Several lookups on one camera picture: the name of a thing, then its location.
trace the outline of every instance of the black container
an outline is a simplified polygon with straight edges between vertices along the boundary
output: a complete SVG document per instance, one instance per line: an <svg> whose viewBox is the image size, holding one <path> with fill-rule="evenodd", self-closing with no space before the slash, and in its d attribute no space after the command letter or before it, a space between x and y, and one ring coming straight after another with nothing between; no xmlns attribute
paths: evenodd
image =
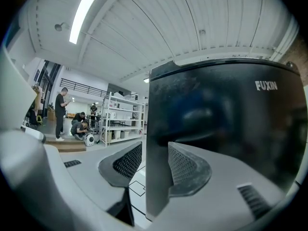
<svg viewBox="0 0 308 231"><path fill-rule="evenodd" d="M223 59L150 73L146 150L147 217L167 204L172 186L167 143L235 157L285 192L307 139L307 105L296 69L257 59Z"/></svg>

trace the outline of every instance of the white logo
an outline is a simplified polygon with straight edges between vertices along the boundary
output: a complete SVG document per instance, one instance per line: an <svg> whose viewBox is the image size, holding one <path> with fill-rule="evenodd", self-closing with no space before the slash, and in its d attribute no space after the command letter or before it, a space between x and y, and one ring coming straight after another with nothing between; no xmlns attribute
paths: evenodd
<svg viewBox="0 0 308 231"><path fill-rule="evenodd" d="M275 81L255 81L257 90L278 90L277 84Z"/></svg>

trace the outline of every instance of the black railing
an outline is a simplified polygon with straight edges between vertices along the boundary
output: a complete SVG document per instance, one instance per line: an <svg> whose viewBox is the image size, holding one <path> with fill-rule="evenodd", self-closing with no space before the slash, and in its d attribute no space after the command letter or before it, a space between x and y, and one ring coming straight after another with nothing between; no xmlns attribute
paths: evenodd
<svg viewBox="0 0 308 231"><path fill-rule="evenodd" d="M104 97L106 95L106 91L105 90L100 90L94 87L89 87L87 85L83 85L68 79L61 79L61 83L60 83L60 87L66 87L67 89L71 89L71 90L76 90L76 91L80 91L83 93L88 93L91 95L95 95L95 96L99 96L99 97Z"/></svg>

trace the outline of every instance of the ceiling lamp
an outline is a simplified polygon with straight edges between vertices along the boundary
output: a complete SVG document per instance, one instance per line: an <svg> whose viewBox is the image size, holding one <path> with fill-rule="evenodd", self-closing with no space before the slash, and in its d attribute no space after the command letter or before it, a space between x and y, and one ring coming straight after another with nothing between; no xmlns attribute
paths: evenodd
<svg viewBox="0 0 308 231"><path fill-rule="evenodd" d="M72 25L71 35L69 37L69 41L77 44L78 36L81 30L81 26L83 21L86 18L86 15L93 4L94 0L81 0L77 12L75 14L75 18Z"/></svg>

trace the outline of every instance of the fluorescent light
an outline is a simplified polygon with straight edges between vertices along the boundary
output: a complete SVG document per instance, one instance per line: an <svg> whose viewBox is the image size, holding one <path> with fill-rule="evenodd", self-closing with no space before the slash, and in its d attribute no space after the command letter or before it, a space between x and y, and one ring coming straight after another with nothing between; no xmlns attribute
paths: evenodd
<svg viewBox="0 0 308 231"><path fill-rule="evenodd" d="M81 0L77 12L75 14L74 22L72 25L71 35L69 41L77 44L78 36L81 30L83 21L86 18L86 15L93 4L94 0Z"/></svg>

